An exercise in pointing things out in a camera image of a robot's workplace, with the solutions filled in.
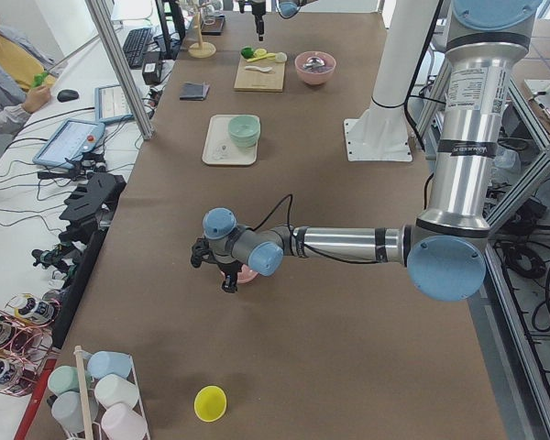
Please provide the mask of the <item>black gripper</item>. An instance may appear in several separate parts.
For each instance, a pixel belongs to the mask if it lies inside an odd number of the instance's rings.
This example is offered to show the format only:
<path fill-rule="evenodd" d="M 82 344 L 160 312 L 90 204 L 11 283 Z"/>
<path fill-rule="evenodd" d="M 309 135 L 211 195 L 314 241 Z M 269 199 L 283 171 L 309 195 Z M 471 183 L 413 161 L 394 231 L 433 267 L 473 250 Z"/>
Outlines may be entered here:
<path fill-rule="evenodd" d="M 238 273 L 242 270 L 243 263 L 231 258 L 215 256 L 216 265 L 224 273 L 224 281 L 221 288 L 226 293 L 237 292 Z"/>
<path fill-rule="evenodd" d="M 258 41 L 264 40 L 264 16 L 267 12 L 265 0 L 238 0 L 239 12 L 243 14 L 245 12 L 245 6 L 251 7 L 251 13 L 255 20 L 256 32 L 258 34 Z"/>

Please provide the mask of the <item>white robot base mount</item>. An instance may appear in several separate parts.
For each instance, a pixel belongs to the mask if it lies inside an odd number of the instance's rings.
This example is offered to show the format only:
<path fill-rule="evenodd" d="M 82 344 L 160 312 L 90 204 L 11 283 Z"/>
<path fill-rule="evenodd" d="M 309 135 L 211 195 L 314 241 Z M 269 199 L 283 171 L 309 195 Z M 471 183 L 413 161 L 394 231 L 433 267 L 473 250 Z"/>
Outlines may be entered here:
<path fill-rule="evenodd" d="M 406 0 L 396 3 L 370 105 L 358 119 L 347 119 L 346 154 L 350 161 L 410 162 L 404 111 L 419 61 L 426 52 L 442 3 Z"/>

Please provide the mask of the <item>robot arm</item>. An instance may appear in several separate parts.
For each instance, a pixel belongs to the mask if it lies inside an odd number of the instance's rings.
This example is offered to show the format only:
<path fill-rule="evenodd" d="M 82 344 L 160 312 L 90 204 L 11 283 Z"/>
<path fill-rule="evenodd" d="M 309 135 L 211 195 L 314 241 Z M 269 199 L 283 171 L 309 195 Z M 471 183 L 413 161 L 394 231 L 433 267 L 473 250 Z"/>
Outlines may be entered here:
<path fill-rule="evenodd" d="M 284 0 L 276 1 L 275 9 L 283 19 L 290 19 L 297 15 L 304 6 L 313 3 L 314 0 Z M 267 2 L 265 0 L 240 0 L 237 1 L 239 12 L 244 13 L 245 7 L 250 6 L 254 17 L 258 41 L 262 42 L 265 34 L 264 16 L 267 14 Z"/>
<path fill-rule="evenodd" d="M 484 281 L 490 225 L 483 205 L 496 157 L 513 66 L 528 52 L 535 1 L 455 1 L 445 56 L 451 74 L 429 201 L 414 225 L 260 231 L 225 208 L 209 211 L 191 263 L 215 264 L 234 292 L 243 267 L 269 276 L 286 256 L 349 264 L 401 263 L 413 284 L 440 301 L 459 301 Z"/>

